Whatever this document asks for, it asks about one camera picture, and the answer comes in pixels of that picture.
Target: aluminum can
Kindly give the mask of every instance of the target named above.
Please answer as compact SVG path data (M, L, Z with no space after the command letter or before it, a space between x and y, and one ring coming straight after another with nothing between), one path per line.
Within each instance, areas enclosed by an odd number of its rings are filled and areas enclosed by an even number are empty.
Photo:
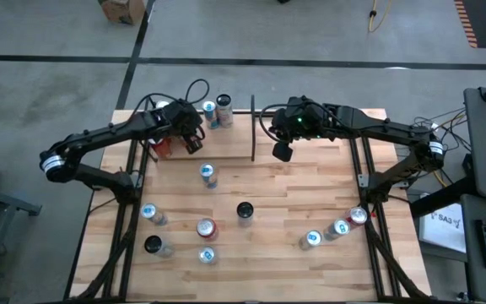
M217 97L217 116L219 117L219 124L222 128L231 128L232 124L234 124L232 99L226 94L221 94Z
M158 236L150 236L143 244L145 251L161 258L169 258L174 254L174 248Z
M210 163L201 165L200 175L202 176L206 188L215 189L217 187L217 172L215 172L215 166Z
M212 101L204 101L202 105L203 116L206 118L206 125L210 129L219 127L219 118L216 111L217 105Z
M214 241L219 236L217 224L211 219L201 219L196 225L196 232L206 241Z
M337 219L324 230L324 238L333 241L350 232L350 224L344 219Z
M243 202L237 205L237 218L241 227L252 225L252 214L254 214L254 207L251 203Z
M200 259L200 262L210 265L217 263L217 260L219 259L215 250L209 246L200 249L198 258Z
M344 219L350 223L350 228L361 227L367 221L367 212L361 207L353 207L346 211Z
M168 222L168 217L154 204L145 204L140 213L144 219L150 220L155 225L166 225Z
M319 231L309 231L300 238L301 250L309 250L317 247L321 243L321 234Z

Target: wooden tabletop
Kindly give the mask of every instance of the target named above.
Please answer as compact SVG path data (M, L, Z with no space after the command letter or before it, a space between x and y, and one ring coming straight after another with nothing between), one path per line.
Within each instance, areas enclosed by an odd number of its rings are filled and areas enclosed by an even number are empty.
M386 116L383 109L365 112L373 117ZM130 111L116 111L113 121L125 120L129 114ZM247 128L243 127L244 121L250 120L245 115L242 123L236 123L233 128ZM375 140L370 144L376 170L384 171L397 163L392 144ZM128 145L126 142L106 148L101 168L117 171L124 166ZM138 222L127 299L375 300L363 228L333 242L323 242L310 251L301 251L297 246L307 231L322 231L359 202L348 141L302 141L293 144L293 148L291 162L277 160L271 155L273 141L256 124L254 162L248 156L221 157L223 149L219 146L203 152L213 157L207 161L219 172L219 185L214 190L204 187L198 172L204 158L150 162L142 203L155 203L166 213L169 222L162 227L144 219ZM364 160L362 151L359 143L360 158ZM400 190L391 194L405 195ZM91 208L111 197L109 191L96 193ZM243 201L251 202L255 208L249 228L237 225L235 207ZM418 288L430 294L409 207L397 200L390 200L384 207L397 261ZM117 203L108 204L89 217L71 296L82 292L105 263L116 211ZM197 257L206 242L197 236L196 224L206 217L215 219L219 225L219 238L211 243L219 255L218 263L213 266L200 263ZM143 242L151 235L159 235L172 243L174 256L159 258L147 253ZM119 286L120 271L121 265L116 270L114 293ZM381 272L390 295L383 259Z

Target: concrete floor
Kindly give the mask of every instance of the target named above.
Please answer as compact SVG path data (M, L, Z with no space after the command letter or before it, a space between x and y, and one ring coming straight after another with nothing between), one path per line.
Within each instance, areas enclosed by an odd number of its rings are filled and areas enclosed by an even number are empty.
M367 34L371 5L157 0L140 56L486 63L486 50L467 44L452 1L393 2L382 27ZM384 6L379 2L379 13ZM137 32L106 21L95 2L0 0L0 54L129 57ZM108 123L126 71L119 63L0 62L0 191L44 206L38 218L16 218L8 255L0 258L6 274L0 297L11 297L11 303L62 299L91 191L77 182L48 182L38 154L72 132ZM258 108L307 95L383 107L399 122L459 108L465 88L486 86L486 71L474 70L138 64L125 107L153 91L183 97L196 78L210 82L210 98L228 93L238 108L249 107L251 94ZM467 138L466 125L456 131ZM461 149L448 154L445 170L453 179L462 177L463 156ZM97 166L100 157L98 151L84 162ZM432 192L439 185L428 176L414 188ZM461 264L424 260L435 296L454 299L466 289Z

